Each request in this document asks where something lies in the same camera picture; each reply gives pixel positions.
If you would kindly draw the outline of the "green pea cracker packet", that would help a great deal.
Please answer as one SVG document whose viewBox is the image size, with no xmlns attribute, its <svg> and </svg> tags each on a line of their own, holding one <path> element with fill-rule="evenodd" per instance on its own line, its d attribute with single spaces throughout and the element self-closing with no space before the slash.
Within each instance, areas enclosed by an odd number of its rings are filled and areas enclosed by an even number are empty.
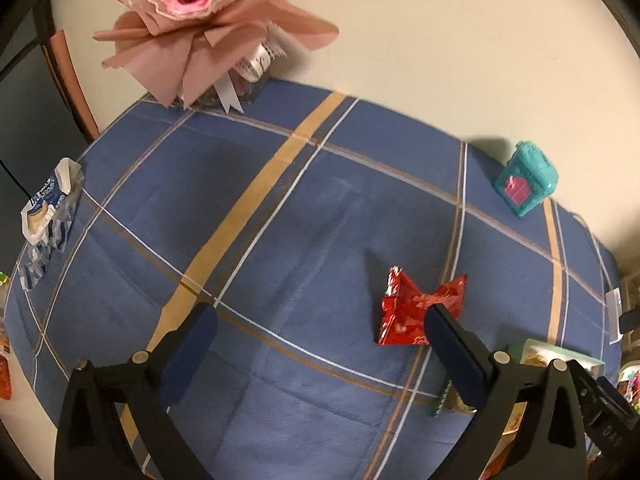
<svg viewBox="0 0 640 480">
<path fill-rule="evenodd" d="M 474 415 L 476 409 L 468 404 L 465 404 L 457 389 L 450 380 L 446 381 L 445 388 L 442 390 L 442 394 L 436 399 L 436 405 L 432 411 L 432 416 L 436 417 L 441 412 L 457 412 L 465 415 Z"/>
</svg>

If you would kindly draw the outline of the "red candy snack packet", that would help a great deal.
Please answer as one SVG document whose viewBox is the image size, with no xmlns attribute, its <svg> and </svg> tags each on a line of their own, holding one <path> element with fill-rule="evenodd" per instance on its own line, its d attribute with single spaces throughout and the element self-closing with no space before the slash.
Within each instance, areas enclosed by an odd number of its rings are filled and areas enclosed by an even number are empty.
<svg viewBox="0 0 640 480">
<path fill-rule="evenodd" d="M 382 321 L 378 331 L 379 346 L 427 346 L 424 330 L 426 311 L 442 304 L 453 318 L 460 318 L 468 277 L 460 275 L 439 286 L 431 294 L 413 283 L 398 266 L 388 271 L 382 298 Z"/>
</svg>

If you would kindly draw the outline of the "white tray with green rim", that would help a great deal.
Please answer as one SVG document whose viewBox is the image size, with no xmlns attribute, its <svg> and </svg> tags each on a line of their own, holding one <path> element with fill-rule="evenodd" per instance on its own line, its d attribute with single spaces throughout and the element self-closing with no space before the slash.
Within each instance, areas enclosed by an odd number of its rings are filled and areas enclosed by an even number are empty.
<svg viewBox="0 0 640 480">
<path fill-rule="evenodd" d="M 508 353 L 514 361 L 529 366 L 545 368 L 553 360 L 562 360 L 564 362 L 576 360 L 593 377 L 599 377 L 605 372 L 605 362 L 602 360 L 536 339 L 528 338 L 519 344 L 510 344 Z M 514 405 L 514 408 L 512 408 L 510 418 L 503 429 L 502 436 L 480 478 L 491 479 L 498 474 L 506 461 L 506 456 L 508 456 L 511 451 L 516 434 L 520 429 L 525 410 L 525 402 L 517 403 Z"/>
</svg>

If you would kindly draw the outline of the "black power adapter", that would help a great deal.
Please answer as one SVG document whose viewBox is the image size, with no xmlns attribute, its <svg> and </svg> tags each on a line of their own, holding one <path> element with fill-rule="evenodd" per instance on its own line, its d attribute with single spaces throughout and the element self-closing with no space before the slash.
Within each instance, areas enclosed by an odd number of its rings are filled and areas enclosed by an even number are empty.
<svg viewBox="0 0 640 480">
<path fill-rule="evenodd" d="M 640 327 L 640 308 L 636 307 L 623 313 L 618 320 L 622 334 L 631 333 Z"/>
</svg>

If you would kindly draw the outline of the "white power strip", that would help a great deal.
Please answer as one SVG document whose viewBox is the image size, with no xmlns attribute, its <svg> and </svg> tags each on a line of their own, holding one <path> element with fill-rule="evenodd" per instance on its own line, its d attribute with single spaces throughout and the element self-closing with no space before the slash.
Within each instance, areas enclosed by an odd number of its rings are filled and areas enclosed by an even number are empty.
<svg viewBox="0 0 640 480">
<path fill-rule="evenodd" d="M 605 312 L 608 317 L 608 340 L 610 344 L 617 344 L 623 335 L 620 332 L 620 317 L 623 314 L 623 301 L 620 288 L 610 289 L 604 295 Z"/>
</svg>

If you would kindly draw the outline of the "blue white tissue pack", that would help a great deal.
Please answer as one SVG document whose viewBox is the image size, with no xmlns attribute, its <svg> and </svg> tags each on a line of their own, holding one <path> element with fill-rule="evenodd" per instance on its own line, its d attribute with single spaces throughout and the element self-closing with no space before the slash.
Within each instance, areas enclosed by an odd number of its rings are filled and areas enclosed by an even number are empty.
<svg viewBox="0 0 640 480">
<path fill-rule="evenodd" d="M 22 289 L 32 290 L 44 277 L 54 252 L 64 252 L 85 175 L 78 162 L 60 159 L 40 190 L 21 211 L 26 262 L 18 268 Z"/>
</svg>

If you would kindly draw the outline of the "teal toy house box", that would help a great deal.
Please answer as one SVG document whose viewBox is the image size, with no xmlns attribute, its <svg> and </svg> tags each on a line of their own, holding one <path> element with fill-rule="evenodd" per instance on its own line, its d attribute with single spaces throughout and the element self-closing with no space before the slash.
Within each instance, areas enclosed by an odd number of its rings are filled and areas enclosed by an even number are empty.
<svg viewBox="0 0 640 480">
<path fill-rule="evenodd" d="M 551 196 L 559 175 L 543 151 L 530 141 L 516 144 L 494 187 L 515 214 L 522 218 Z"/>
</svg>

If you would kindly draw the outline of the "blue plaid tablecloth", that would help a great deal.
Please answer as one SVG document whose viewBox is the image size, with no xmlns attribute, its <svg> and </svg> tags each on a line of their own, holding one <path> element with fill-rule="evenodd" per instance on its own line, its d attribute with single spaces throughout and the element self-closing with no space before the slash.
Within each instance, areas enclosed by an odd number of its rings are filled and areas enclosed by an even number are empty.
<svg viewBox="0 0 640 480">
<path fill-rule="evenodd" d="M 6 325 L 51 422 L 73 365 L 126 361 L 172 302 L 219 328 L 169 413 L 217 479 L 425 479 L 469 416 L 433 352 L 378 344 L 392 266 L 465 276 L 489 349 L 537 339 L 615 378 L 610 252 L 555 203 L 516 216 L 501 166 L 423 122 L 276 80 L 243 117 L 140 99 L 80 158 L 70 240 Z"/>
</svg>

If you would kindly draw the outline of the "pink flower bouquet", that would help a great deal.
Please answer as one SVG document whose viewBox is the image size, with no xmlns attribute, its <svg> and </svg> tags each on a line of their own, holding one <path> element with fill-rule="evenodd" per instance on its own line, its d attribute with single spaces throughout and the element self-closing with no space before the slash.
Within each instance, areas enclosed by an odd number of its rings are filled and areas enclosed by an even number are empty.
<svg viewBox="0 0 640 480">
<path fill-rule="evenodd" d="M 103 64 L 126 70 L 165 106 L 191 106 L 221 82 L 221 102 L 237 107 L 230 70 L 266 44 L 273 29 L 311 51 L 338 36 L 335 25 L 286 0 L 117 1 L 126 12 L 93 35 L 114 46 Z"/>
</svg>

